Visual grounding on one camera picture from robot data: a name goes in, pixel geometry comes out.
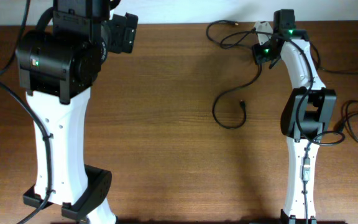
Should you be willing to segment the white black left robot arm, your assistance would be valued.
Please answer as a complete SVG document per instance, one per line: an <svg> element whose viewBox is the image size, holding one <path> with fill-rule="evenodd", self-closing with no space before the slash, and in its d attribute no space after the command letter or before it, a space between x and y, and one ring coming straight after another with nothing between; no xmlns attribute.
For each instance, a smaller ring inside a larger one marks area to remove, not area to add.
<svg viewBox="0 0 358 224"><path fill-rule="evenodd" d="M112 174L85 164L85 114L108 53L131 53L138 25L117 1L54 1L16 48L24 108L34 121L37 180L26 205L59 205L77 222L116 223Z"/></svg>

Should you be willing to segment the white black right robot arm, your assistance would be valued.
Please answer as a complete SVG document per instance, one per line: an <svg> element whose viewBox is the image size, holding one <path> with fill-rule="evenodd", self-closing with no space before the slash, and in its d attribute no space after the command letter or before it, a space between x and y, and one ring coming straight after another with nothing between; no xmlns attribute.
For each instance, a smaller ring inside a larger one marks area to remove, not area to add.
<svg viewBox="0 0 358 224"><path fill-rule="evenodd" d="M326 88L314 67L310 40L297 29L292 9L274 13L273 25L256 22L259 41L252 46L257 65L283 60L293 88L281 115L289 153L288 187L280 223L316 223L313 202L316 156L327 131L336 93Z"/></svg>

